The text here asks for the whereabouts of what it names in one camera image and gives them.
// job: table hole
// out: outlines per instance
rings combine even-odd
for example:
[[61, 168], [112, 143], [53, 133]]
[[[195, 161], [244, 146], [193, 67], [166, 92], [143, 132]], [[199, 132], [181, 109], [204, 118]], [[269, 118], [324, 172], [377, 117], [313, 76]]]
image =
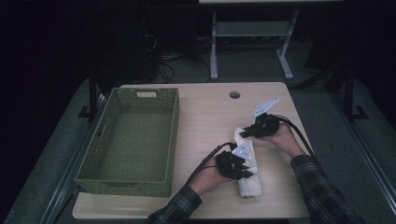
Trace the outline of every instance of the table hole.
[[230, 92], [230, 97], [233, 99], [238, 99], [239, 97], [241, 97], [241, 94], [237, 91], [232, 91]]

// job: hand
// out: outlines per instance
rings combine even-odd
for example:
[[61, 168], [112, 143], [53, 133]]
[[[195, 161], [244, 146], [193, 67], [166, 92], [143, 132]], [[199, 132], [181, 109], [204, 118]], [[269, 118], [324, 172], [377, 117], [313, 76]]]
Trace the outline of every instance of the hand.
[[291, 131], [291, 127], [285, 123], [279, 124], [279, 129], [274, 135], [265, 136], [258, 139], [273, 143], [278, 148], [285, 151], [291, 159], [305, 154], [303, 149], [297, 143], [297, 140]]
[[206, 163], [204, 169], [190, 182], [189, 187], [201, 196], [215, 189], [218, 185], [231, 181], [233, 179], [224, 177], [219, 173], [218, 167], [216, 167], [216, 160], [212, 158]]

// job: plaid sleeve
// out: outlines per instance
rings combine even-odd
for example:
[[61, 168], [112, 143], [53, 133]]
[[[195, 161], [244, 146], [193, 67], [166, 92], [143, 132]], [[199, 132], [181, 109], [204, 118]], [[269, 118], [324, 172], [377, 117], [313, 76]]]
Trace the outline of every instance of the plaid sleeve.
[[332, 186], [311, 156], [295, 157], [290, 162], [300, 184], [304, 201], [313, 223], [364, 223]]
[[151, 214], [146, 223], [183, 223], [201, 203], [199, 195], [186, 185], [178, 191], [168, 205]]

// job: person's left hand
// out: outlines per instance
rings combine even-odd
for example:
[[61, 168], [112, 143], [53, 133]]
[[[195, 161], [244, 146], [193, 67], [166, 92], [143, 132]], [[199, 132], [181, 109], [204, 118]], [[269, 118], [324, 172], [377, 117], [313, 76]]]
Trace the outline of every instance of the person's left hand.
[[219, 173], [216, 160], [212, 158], [206, 163], [203, 170], [190, 182], [189, 187], [201, 196], [215, 189], [218, 185], [231, 181], [233, 179], [224, 177]]

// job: wicker basket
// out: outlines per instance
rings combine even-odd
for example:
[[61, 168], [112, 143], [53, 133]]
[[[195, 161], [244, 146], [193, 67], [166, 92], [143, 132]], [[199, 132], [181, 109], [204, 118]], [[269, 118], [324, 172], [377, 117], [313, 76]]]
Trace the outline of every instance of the wicker basket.
[[178, 114], [177, 89], [114, 89], [76, 182], [95, 194], [169, 197]]

